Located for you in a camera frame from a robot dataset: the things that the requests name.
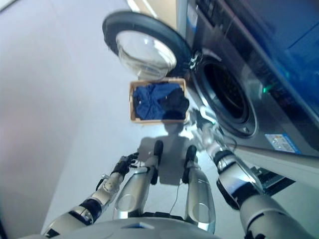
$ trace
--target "white wall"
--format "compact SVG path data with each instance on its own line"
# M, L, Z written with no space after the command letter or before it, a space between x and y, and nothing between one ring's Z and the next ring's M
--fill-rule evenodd
M107 74L96 68L107 72L100 64L117 61L101 61L90 44L107 52L102 21L121 7L124 1L20 0L0 14L0 214L10 238L42 228L78 125L103 93L95 89ZM68 17L79 24L68 25Z

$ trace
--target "gray floor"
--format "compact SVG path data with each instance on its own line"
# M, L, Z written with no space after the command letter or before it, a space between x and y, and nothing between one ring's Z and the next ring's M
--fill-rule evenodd
M128 8L124 1L20 0L0 15L5 138L0 210L11 238L39 233L90 195L100 175L110 173L121 155L139 148L143 160L157 138L164 140L160 183L151 186L145 210L169 212L175 201L190 135L176 133L173 126L129 121L128 85L136 76L108 50L101 28L103 18L121 8ZM238 212L215 185L215 167L205 152L197 157L211 181L215 234L242 238ZM287 192L294 196L304 189L302 195L318 198L317 192L298 184ZM186 194L181 185L172 214L183 216ZM285 196L278 198L284 201ZM293 210L307 204L303 200L287 207L297 216L301 213L308 225L312 204ZM99 220L111 218L112 205ZM315 226L309 228L319 235Z

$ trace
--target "cable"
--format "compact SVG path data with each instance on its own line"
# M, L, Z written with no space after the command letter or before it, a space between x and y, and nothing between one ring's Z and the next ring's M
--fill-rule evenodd
M233 138L233 137L230 137L228 135L224 135L225 138L228 138L230 140L232 140L234 142L234 147L233 147L233 152L235 152L236 148L237 148L237 141Z
M172 206L171 209L170 209L169 214L173 211L173 208L174 208L174 206L175 206L175 204L176 204L176 202L177 202L177 199L178 199L178 190L179 190L180 185L181 185L181 184L179 184L179 186L177 187L176 199L175 199L175 202L174 202L173 206Z

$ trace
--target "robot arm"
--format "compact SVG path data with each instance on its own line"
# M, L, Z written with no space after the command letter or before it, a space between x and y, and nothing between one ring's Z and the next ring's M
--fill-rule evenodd
M55 219L44 235L52 238L93 224L116 197L124 176L134 167L138 153L121 157L110 176L103 175L96 191L79 206Z
M224 143L221 129L202 127L203 143L218 170L217 187L240 211L245 239L313 239L274 199L263 193L257 176Z

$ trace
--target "label sticker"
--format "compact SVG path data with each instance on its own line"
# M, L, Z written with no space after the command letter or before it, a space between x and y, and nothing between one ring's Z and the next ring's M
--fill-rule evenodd
M193 7L190 4L188 4L187 5L187 20L193 30L195 30L196 28L197 19L198 19L197 12L193 9Z
M300 153L291 139L287 134L265 134L265 137L269 143L274 147L275 150L289 152L289 153Z

